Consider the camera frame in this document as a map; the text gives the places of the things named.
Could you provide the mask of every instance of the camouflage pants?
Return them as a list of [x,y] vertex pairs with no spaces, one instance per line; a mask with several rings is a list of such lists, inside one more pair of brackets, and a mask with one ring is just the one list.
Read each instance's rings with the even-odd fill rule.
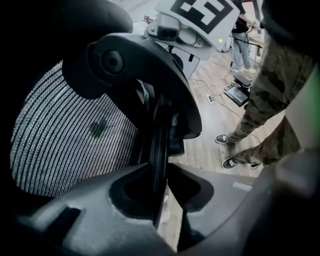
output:
[[[266,34],[257,75],[252,82],[244,116],[228,143],[237,143],[290,104],[310,76],[313,60],[291,47],[276,42]],[[300,149],[299,141],[286,117],[258,146],[237,153],[232,160],[238,164],[271,165]]]

